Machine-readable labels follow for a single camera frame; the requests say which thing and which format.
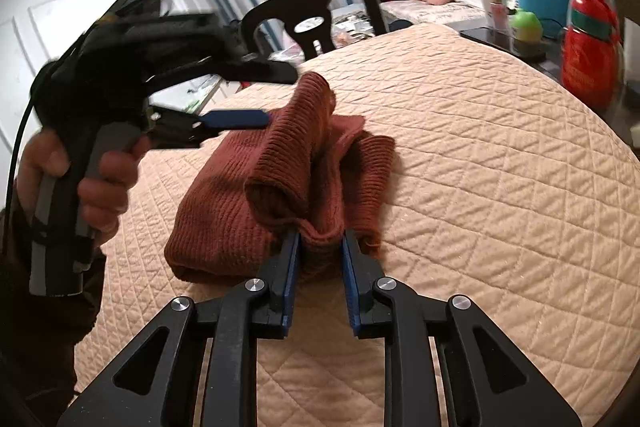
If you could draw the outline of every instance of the sleeve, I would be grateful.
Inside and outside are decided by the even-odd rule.
[[[45,426],[55,426],[70,403],[76,372],[74,346],[92,330],[100,311],[105,257],[95,253],[84,291],[70,297],[29,293],[31,231],[17,198],[10,212],[7,252],[0,253],[0,377]]]

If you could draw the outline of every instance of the smartphone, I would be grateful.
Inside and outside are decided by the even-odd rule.
[[[510,35],[492,28],[462,30],[460,36],[507,52],[524,62],[542,62],[546,58],[546,50],[543,42],[530,44],[528,42],[517,41]]]

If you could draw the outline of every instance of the metal pivot screw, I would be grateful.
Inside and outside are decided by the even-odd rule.
[[[246,283],[244,283],[244,287],[247,288],[250,292],[259,292],[262,288],[264,288],[264,281],[262,279],[249,279]]]
[[[171,309],[177,312],[183,312],[189,307],[189,299],[187,297],[176,297],[171,301]]]
[[[392,290],[398,286],[398,283],[395,279],[391,279],[391,277],[381,277],[378,279],[378,288],[381,290]]]
[[[471,307],[471,301],[469,297],[464,295],[456,295],[451,299],[451,304],[453,304],[459,310],[468,310]]]

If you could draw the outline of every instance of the blue gripper pad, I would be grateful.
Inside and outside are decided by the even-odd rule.
[[[293,304],[296,297],[296,283],[300,271],[300,234],[296,233],[293,240],[293,255],[289,258],[289,269],[287,270],[287,282],[282,293],[284,309],[282,311],[282,328],[289,334],[289,328],[293,322]]]
[[[216,109],[203,114],[200,121],[210,129],[264,129],[269,114],[261,109]]]
[[[360,321],[360,302],[356,276],[353,270],[352,253],[346,234],[342,236],[342,279],[344,281],[344,297],[347,301],[349,324],[353,334],[357,337],[362,325]]]

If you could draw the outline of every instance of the person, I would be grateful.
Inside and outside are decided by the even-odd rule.
[[[76,384],[74,346],[94,327],[100,311],[106,258],[100,245],[115,236],[127,210],[128,190],[150,148],[143,136],[130,153],[108,152],[100,160],[101,180],[78,185],[82,216],[97,230],[95,260],[84,275],[84,291],[69,297],[30,295],[31,230],[44,173],[60,177],[69,158],[56,133],[40,131],[24,149],[15,180],[6,252],[0,254],[0,418],[3,425],[55,426],[71,402]]]

